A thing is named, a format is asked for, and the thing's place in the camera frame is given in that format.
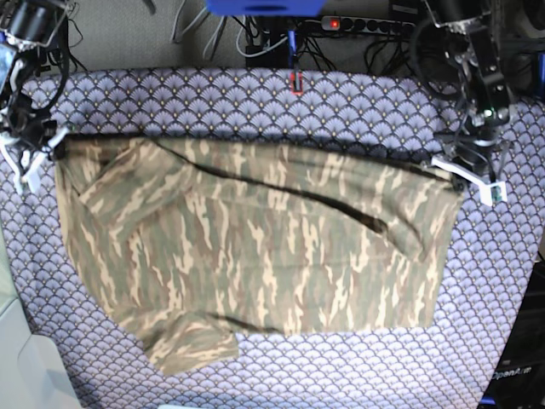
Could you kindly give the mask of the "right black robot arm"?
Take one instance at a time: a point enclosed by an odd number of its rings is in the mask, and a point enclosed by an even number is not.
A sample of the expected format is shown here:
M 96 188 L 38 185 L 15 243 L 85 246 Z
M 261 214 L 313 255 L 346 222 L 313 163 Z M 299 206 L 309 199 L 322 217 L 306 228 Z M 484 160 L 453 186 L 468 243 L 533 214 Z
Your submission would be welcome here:
M 51 154 L 59 126 L 51 111 L 69 78 L 69 1 L 1 2 L 1 137 L 30 153 Z M 25 84 L 42 72 L 51 45 L 60 52 L 60 80 L 48 102 L 35 107 Z

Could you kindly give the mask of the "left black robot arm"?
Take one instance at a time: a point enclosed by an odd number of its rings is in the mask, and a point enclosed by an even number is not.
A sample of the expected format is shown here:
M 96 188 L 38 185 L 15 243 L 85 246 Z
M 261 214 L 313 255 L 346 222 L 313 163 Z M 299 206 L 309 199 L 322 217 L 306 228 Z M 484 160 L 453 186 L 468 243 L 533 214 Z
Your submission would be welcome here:
M 410 61 L 432 97 L 454 101 L 462 109 L 456 130 L 435 133 L 443 151 L 432 156 L 431 164 L 475 185 L 481 203 L 492 206 L 507 198 L 506 183 L 493 165 L 492 154 L 509 149 L 496 130 L 509 123 L 512 102 L 490 28 L 491 6 L 487 1 L 428 1 L 426 9 L 426 19 L 411 35 Z M 450 94 L 435 89 L 419 63 L 418 43 L 431 27 L 444 33 L 445 59 L 459 78 L 457 90 Z

